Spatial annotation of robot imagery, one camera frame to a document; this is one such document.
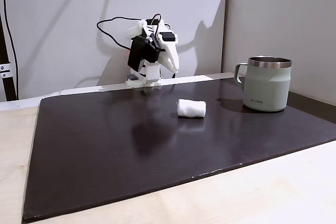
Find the wire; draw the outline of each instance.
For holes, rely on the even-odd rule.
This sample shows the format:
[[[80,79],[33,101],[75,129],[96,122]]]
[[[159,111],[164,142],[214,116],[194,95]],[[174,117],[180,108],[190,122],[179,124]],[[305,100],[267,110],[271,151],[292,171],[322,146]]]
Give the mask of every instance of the wire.
[[[7,30],[8,30],[8,35],[9,35],[9,38],[10,38],[10,43],[12,44],[12,50],[13,50],[14,59],[15,59],[15,68],[16,68],[16,98],[19,100],[19,73],[18,73],[17,58],[16,58],[16,52],[15,52],[15,48],[14,48],[13,38],[12,38],[12,35],[11,35],[11,31],[9,29],[8,20],[7,20],[6,0],[4,0],[4,13],[5,13],[5,20],[6,20],[6,26],[7,26]]]
[[[122,48],[127,49],[127,50],[131,50],[131,48],[126,47],[126,46],[123,46],[122,44],[118,43],[118,42],[116,41],[116,39],[115,39],[112,35],[110,35],[109,33],[107,33],[106,31],[104,31],[103,29],[101,29],[101,28],[99,27],[99,24],[100,24],[100,23],[113,21],[113,20],[115,20],[115,19],[117,19],[117,18],[122,18],[122,19],[127,19],[127,20],[141,20],[140,18],[114,17],[114,18],[112,18],[112,19],[104,19],[104,20],[99,21],[99,22],[97,23],[97,28],[98,28],[103,34],[106,34],[106,35],[109,36],[111,39],[113,39],[113,41],[114,41],[119,47],[122,47]]]
[[[152,23],[153,23],[153,21],[154,21],[154,18],[155,18],[157,15],[159,15],[159,16],[160,16],[160,19],[159,19],[158,25],[157,25],[157,27],[156,27],[155,36],[158,34],[158,30],[159,30],[159,23],[160,23],[160,21],[161,21],[161,18],[162,18],[161,14],[160,14],[160,13],[157,13],[157,14],[155,14],[155,15],[153,16],[153,18],[152,18],[152,21],[151,21],[151,24],[150,24],[150,25],[152,25]]]

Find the white wall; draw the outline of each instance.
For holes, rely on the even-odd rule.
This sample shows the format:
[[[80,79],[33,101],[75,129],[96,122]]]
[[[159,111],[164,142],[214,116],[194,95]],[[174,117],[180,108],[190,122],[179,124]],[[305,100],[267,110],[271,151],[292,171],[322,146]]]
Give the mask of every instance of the white wall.
[[[225,71],[257,55],[291,58],[291,90],[336,104],[336,0],[226,4]]]
[[[20,98],[125,82],[128,51],[96,29],[97,21],[114,16],[151,18],[161,13],[178,34],[177,76],[220,72],[224,9],[225,0],[7,0]],[[103,27],[118,42],[130,45],[125,31],[132,25],[118,20]],[[164,70],[163,75],[172,74]],[[0,101],[4,100],[0,87]]]

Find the table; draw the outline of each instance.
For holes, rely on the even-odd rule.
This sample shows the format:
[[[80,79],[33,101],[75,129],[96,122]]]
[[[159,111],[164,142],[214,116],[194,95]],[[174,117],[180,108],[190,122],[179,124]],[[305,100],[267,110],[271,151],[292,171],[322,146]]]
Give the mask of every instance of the table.
[[[231,73],[221,73],[164,84],[229,77]],[[124,88],[89,87],[50,96]],[[0,104],[0,223],[21,223],[40,100]],[[336,223],[335,153],[336,142],[331,142],[41,223]]]

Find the sage green mug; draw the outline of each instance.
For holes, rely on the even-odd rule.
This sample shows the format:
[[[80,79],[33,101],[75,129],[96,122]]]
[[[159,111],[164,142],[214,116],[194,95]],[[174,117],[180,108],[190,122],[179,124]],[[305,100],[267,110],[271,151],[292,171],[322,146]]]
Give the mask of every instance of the sage green mug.
[[[244,84],[240,81],[240,66],[247,66]],[[235,69],[235,81],[244,91],[245,106],[259,111],[281,111],[287,105],[290,84],[290,59],[257,56],[240,63]]]

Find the white cloth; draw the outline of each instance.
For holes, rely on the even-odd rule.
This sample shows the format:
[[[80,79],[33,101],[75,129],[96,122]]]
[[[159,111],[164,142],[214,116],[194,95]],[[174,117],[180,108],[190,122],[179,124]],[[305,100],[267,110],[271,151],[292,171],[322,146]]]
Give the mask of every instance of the white cloth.
[[[177,114],[188,118],[205,116],[206,103],[203,101],[192,101],[179,99],[177,103]]]

